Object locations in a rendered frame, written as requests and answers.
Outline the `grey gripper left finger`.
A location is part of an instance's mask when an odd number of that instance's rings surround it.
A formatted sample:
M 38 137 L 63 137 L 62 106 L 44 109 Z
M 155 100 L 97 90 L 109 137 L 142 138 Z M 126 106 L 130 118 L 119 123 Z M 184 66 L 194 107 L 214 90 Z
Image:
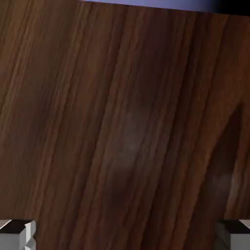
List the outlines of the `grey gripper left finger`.
M 36 250 L 35 220 L 0 219 L 0 250 Z

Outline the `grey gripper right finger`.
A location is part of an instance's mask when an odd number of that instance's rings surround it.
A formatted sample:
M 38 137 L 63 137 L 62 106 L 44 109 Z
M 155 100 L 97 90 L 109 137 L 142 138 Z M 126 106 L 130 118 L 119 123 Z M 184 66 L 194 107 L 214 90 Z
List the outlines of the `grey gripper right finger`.
M 250 220 L 220 220 L 214 250 L 250 250 Z

